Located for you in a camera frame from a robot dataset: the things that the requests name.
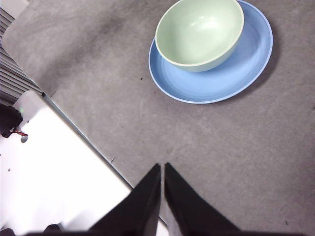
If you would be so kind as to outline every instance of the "plate rim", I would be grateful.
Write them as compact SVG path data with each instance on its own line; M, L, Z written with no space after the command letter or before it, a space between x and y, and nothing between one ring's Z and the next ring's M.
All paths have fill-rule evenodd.
M150 62L150 58L151 58L151 51L152 51L152 47L153 47L153 44L155 42L155 37L153 38L153 41L151 43L151 46L150 46L150 50L149 50L149 58L148 58L148 61L149 61L149 70L150 70L150 74L151 74L151 77L154 81L154 83L156 84L156 86L163 92L165 93L167 96L175 99L175 100L178 100L178 101L181 101L181 102L185 102L185 103L190 103L190 104L209 104L209 103L215 103L215 102L220 102L220 101L223 101L223 100L226 100L230 97L233 97L235 95L237 95L238 93L240 93L241 91L245 90L246 88L248 88L260 75L261 73L263 72L263 70L266 68L269 60L270 60L270 56L272 54L272 49L273 49L273 34L272 34L272 29L271 29L271 26L270 26L270 23L269 21L267 20L266 16L257 8L255 7L254 5L244 1L244 0L237 0L238 2L240 3L243 3L245 5L248 5L249 7L253 8L256 12L258 12L260 14L260 16L263 18L265 24L267 25L268 27L268 30L269 30L269 36L270 36L270 48L269 48L269 52L268 52L268 56L265 60L265 63L264 65L261 67L260 71L252 78L252 80L250 80L246 85L244 85L243 87L241 87L239 90L227 95L227 96L224 96L224 97L221 97L221 98L217 98L217 99L213 99L213 100L206 100L206 101L190 101L190 100L185 100L185 99L181 99L181 98L178 98L178 97L175 97L173 95L171 95L170 93L168 93L167 91L165 91L156 81L153 73L152 73L152 70L151 70L151 62Z

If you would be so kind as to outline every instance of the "green bowl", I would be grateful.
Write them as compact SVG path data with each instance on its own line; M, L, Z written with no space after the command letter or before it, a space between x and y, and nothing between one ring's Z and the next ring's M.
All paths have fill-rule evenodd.
M157 26L157 50L180 69L206 71L232 54L243 25L244 14L236 0L180 0Z

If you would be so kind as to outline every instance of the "dish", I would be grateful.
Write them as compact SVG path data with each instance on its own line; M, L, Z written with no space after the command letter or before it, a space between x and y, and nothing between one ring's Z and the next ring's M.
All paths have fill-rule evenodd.
M153 40L149 69L161 91L182 102L213 103L238 94L258 78L272 52L272 30L256 7L243 0L238 2L245 18L239 43L234 53L212 70L194 73L174 67L159 54Z
M243 25L244 14L236 0L180 0L157 26L157 50L180 69L206 71L232 54Z

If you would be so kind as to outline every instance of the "blue plate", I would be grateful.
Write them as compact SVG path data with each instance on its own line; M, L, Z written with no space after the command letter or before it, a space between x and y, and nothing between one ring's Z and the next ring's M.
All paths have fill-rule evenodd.
M205 72L180 70L164 60L153 40L149 68L156 85L168 96L187 103L213 103L232 97L251 85L266 67L272 51L267 18L253 5L239 0L245 22L234 53Z

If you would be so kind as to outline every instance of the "pale green bowl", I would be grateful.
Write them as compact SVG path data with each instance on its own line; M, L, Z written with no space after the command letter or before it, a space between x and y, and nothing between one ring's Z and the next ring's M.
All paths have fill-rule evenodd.
M157 50L180 69L206 71L232 54L243 25L236 0L180 0L157 26Z

